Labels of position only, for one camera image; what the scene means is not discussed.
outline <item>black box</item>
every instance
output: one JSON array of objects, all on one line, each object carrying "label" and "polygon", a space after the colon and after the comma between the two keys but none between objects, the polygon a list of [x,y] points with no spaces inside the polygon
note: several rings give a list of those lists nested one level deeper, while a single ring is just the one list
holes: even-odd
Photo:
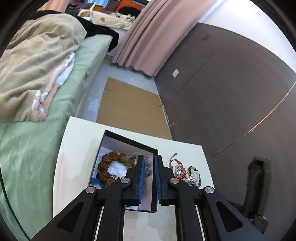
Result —
[{"label": "black box", "polygon": [[[139,206],[126,207],[126,210],[149,213],[156,212],[157,190],[153,167],[155,157],[158,155],[158,150],[106,130],[96,155],[89,181],[90,186],[94,186],[97,189],[101,189],[104,187],[104,184],[96,179],[96,175],[97,173],[99,173],[98,164],[102,161],[102,156],[108,154],[111,151],[116,151],[117,153],[125,153],[127,156],[132,153],[139,152],[139,155],[143,155],[145,157],[145,163],[149,164],[149,167],[145,167],[150,168],[149,173],[151,173],[151,175],[148,176],[146,179],[147,184],[144,189],[141,204]],[[128,167],[125,167],[123,164],[120,164],[117,161],[113,161],[108,168],[108,172],[115,173],[119,178],[122,178],[126,174],[127,169]]]}]

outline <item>copper strip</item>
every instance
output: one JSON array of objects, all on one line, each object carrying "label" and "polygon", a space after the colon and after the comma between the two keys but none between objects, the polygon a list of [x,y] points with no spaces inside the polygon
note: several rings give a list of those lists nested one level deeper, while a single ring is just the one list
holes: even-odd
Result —
[{"label": "copper strip", "polygon": [[251,131],[253,131],[258,125],[260,125],[267,117],[269,117],[271,115],[271,113],[284,101],[284,99],[288,96],[288,94],[291,92],[291,90],[293,89],[294,85],[296,84],[296,81],[294,82],[294,84],[292,85],[292,87],[289,89],[288,93],[282,98],[282,100],[276,105],[276,107],[273,108],[273,110],[271,112],[269,112],[269,114],[267,116],[265,116],[257,125],[255,125],[252,129],[250,129],[246,134],[244,134],[241,138],[239,138],[238,140],[236,140],[235,142],[231,143],[229,146],[223,148],[222,150],[218,151],[216,154],[214,154],[213,156],[211,156],[210,158],[207,158],[207,160],[213,158],[214,156],[218,155],[219,153],[221,153],[222,151],[226,150],[227,148],[231,147],[232,145],[234,145],[235,143],[237,143],[240,139],[244,138],[246,135],[248,135]]}]

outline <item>beige blanket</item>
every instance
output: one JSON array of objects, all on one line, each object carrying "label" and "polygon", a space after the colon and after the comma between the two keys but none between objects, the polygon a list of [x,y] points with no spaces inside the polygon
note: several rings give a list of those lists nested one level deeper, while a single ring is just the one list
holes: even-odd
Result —
[{"label": "beige blanket", "polygon": [[44,120],[58,87],[55,80],[85,36],[69,14],[27,21],[0,59],[0,120]]}]

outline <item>white table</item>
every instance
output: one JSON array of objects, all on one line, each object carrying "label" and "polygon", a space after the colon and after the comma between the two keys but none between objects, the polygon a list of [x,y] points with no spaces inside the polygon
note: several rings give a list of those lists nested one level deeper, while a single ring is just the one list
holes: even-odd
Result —
[{"label": "white table", "polygon": [[[193,165],[199,170],[201,188],[214,187],[205,155],[199,145],[151,137],[71,117],[61,143],[54,175],[52,200],[54,217],[88,186],[105,130],[157,149],[162,156],[163,164],[167,167],[170,156],[177,152],[176,158],[184,166]],[[176,240],[173,206],[159,205],[156,213],[125,211],[124,219],[124,241]]]}]

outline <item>red string bracelet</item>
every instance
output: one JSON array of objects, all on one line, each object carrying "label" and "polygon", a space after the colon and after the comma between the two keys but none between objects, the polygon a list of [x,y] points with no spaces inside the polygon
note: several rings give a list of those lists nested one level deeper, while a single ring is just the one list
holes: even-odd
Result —
[{"label": "red string bracelet", "polygon": [[172,159],[175,155],[177,155],[177,153],[175,153],[174,155],[172,155],[172,156],[170,157],[169,167],[170,167],[171,169],[173,169],[172,161],[176,161],[176,162],[178,163],[178,165],[180,166],[180,171],[179,171],[178,174],[176,173],[175,176],[176,176],[176,178],[178,178],[178,179],[183,179],[184,177],[186,177],[186,170],[185,170],[185,168],[184,168],[182,162],[180,162],[180,161],[177,160],[177,159]]}]

